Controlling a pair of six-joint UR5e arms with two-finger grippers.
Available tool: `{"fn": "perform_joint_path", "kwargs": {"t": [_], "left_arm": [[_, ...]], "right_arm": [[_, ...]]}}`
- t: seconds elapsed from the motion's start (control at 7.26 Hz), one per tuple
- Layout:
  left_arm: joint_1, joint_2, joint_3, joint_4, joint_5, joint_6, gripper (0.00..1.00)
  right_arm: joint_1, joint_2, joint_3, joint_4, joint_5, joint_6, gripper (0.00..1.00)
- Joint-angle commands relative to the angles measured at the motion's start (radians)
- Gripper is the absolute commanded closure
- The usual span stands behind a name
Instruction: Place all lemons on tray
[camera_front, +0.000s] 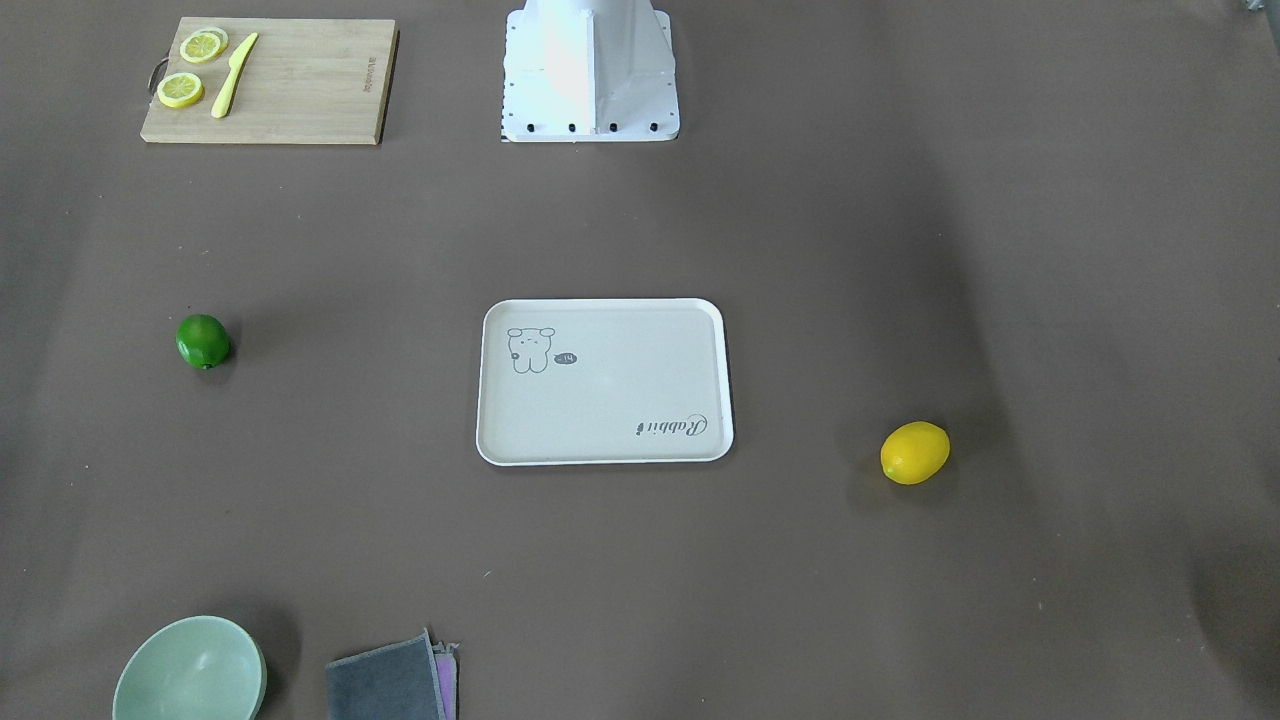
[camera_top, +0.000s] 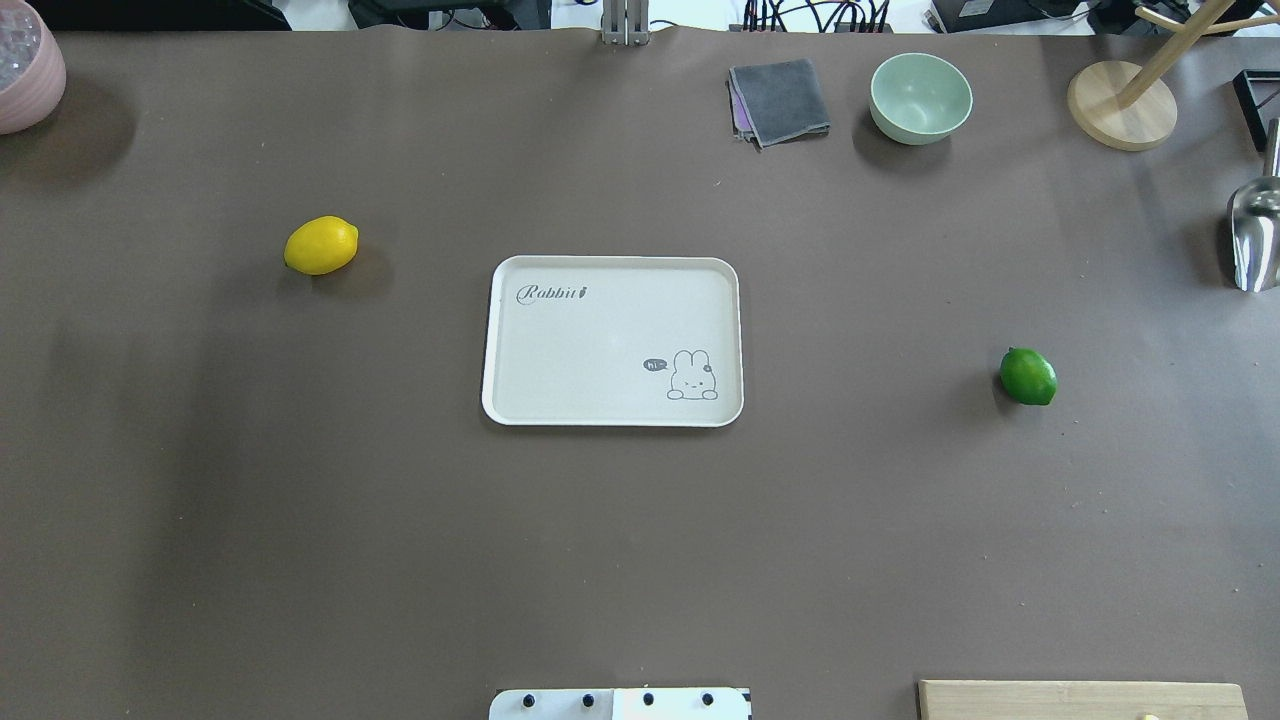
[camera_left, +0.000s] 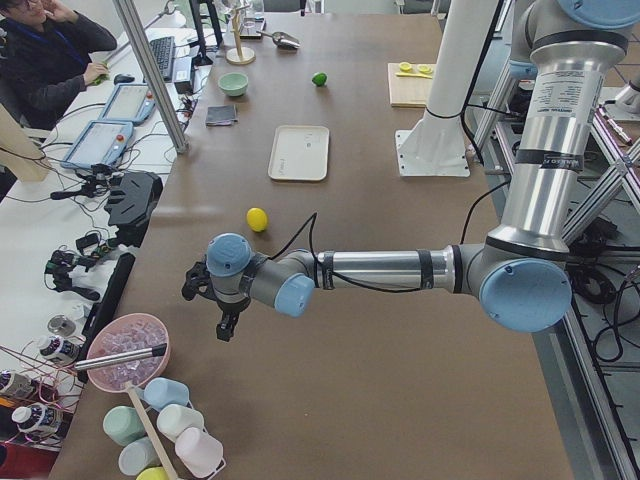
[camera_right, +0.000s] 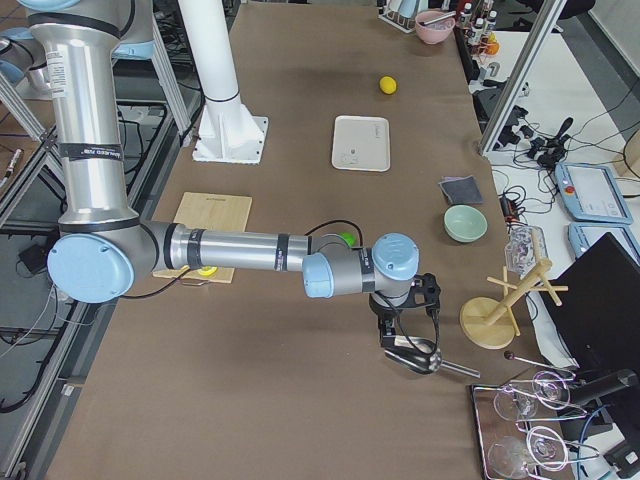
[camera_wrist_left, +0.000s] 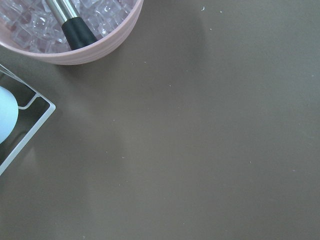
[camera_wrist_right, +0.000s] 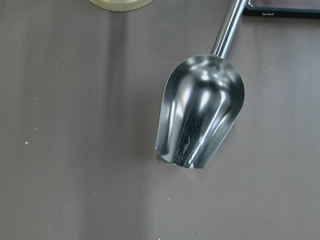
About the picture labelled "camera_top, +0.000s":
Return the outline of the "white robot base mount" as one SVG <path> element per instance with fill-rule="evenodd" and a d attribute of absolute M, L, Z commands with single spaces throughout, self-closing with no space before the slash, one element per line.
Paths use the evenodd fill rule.
<path fill-rule="evenodd" d="M 750 691 L 733 687 L 508 689 L 489 719 L 751 719 Z"/>

